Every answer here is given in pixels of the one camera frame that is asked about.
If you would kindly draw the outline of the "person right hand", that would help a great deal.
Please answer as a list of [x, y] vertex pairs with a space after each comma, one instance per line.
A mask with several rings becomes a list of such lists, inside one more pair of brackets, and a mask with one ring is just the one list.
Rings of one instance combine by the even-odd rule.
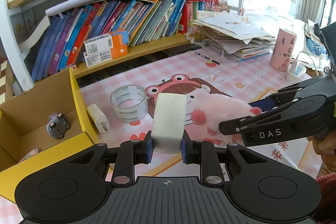
[[336, 132], [335, 130], [329, 133], [323, 140], [318, 140], [314, 136], [307, 138], [308, 141], [312, 142], [313, 149], [317, 155], [322, 159], [322, 162], [326, 168], [335, 172], [336, 170]]

